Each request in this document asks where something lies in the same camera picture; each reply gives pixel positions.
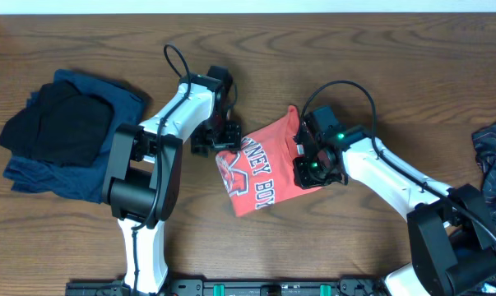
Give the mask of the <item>coral red t-shirt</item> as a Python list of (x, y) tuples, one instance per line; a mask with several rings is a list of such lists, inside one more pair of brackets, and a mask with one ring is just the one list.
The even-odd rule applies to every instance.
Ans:
[(302, 189), (294, 182), (293, 160), (299, 156), (294, 136), (298, 130), (298, 110), (291, 105), (284, 117), (244, 136), (241, 150), (216, 155), (236, 216), (317, 191), (315, 187)]

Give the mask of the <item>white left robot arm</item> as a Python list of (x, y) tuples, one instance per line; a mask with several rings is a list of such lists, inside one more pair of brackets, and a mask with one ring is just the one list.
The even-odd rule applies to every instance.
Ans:
[(123, 232), (127, 273), (123, 295), (156, 295), (168, 274), (165, 221), (173, 212), (181, 182), (183, 145), (194, 155), (240, 148), (241, 127), (229, 119), (226, 70), (180, 79), (175, 96), (154, 117), (123, 123), (114, 133), (102, 197)]

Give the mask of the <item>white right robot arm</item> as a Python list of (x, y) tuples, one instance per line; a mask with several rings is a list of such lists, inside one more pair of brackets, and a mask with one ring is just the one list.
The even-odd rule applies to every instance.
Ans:
[(426, 176), (362, 127), (303, 128), (294, 140), (301, 188), (353, 179), (407, 223), (411, 262), (383, 278), (386, 295), (475, 295), (476, 285), (496, 276), (496, 229), (475, 187)]

